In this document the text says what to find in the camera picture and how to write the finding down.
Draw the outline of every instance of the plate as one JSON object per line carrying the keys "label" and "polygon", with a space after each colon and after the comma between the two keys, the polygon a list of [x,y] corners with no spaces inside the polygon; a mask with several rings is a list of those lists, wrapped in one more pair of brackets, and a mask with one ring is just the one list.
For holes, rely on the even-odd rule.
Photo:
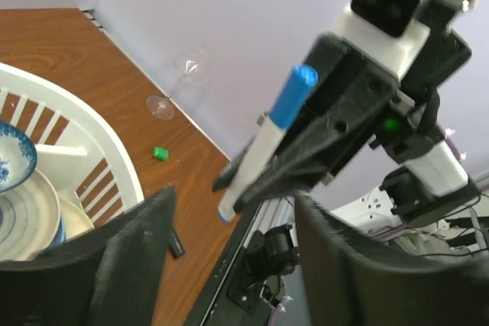
{"label": "plate", "polygon": [[48,247],[60,225],[60,202],[35,170],[22,185],[0,195],[0,261],[27,260]]}
{"label": "plate", "polygon": [[60,199],[60,207],[66,224],[66,240],[95,228],[89,216],[76,204]]}
{"label": "plate", "polygon": [[0,192],[22,184],[36,169],[37,151],[31,139],[0,121]]}

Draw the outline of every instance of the wine glass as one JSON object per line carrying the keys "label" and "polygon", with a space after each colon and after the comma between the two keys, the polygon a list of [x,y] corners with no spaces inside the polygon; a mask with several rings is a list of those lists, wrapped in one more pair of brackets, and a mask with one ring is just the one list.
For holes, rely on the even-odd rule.
{"label": "wine glass", "polygon": [[171,102],[174,92],[182,82],[202,85],[206,82],[206,72],[214,57],[211,44],[202,43],[196,50],[182,53],[172,59],[173,69],[178,75],[178,81],[167,96],[150,95],[146,99],[146,106],[151,113],[162,120],[170,120],[175,115],[175,108]]}

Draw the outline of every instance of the green led light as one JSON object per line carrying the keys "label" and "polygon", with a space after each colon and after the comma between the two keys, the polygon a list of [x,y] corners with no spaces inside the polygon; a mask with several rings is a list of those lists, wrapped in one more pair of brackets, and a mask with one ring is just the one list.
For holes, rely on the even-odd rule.
{"label": "green led light", "polygon": [[398,132],[403,126],[403,122],[397,118],[388,118],[384,123],[384,129],[389,132]]}

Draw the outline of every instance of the white dish rack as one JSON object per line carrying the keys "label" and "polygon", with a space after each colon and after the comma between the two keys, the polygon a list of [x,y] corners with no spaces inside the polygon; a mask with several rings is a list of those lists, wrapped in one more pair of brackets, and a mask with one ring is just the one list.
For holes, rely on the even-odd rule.
{"label": "white dish rack", "polygon": [[36,144],[55,139],[49,144],[58,146],[59,152],[49,147],[38,151],[37,168],[59,196],[81,204],[95,226],[144,200],[138,175],[118,135],[75,95],[0,63],[0,111],[6,108],[13,112],[5,122],[29,137],[35,134]]}

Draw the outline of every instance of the wooden table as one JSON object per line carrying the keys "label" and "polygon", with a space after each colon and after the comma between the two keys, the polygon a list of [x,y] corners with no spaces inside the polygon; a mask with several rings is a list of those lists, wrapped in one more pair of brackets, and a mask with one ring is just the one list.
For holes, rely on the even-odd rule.
{"label": "wooden table", "polygon": [[[0,11],[0,62],[55,82],[101,114],[126,146],[145,196],[176,186],[186,255],[167,256],[153,325],[180,326],[234,227],[220,223],[220,196],[211,192],[226,158],[181,113],[153,117],[145,103],[158,90],[77,9]],[[151,157],[156,146],[170,151],[167,162]]]}

